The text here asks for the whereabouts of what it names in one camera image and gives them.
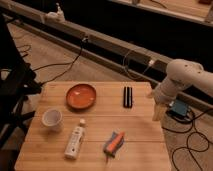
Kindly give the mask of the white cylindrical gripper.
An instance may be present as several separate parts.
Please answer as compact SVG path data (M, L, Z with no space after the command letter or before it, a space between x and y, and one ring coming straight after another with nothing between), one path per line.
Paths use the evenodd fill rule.
M177 81L165 78L153 90L153 97L157 104L154 105L153 121L160 121L165 112L166 106L174 101L183 86Z

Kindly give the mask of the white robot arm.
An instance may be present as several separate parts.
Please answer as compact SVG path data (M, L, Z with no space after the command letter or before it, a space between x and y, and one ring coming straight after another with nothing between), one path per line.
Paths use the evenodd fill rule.
M151 93L155 100L153 120L160 121L167 106L190 86L213 97L213 73L205 71L197 62L184 59L170 61L166 67L166 77Z

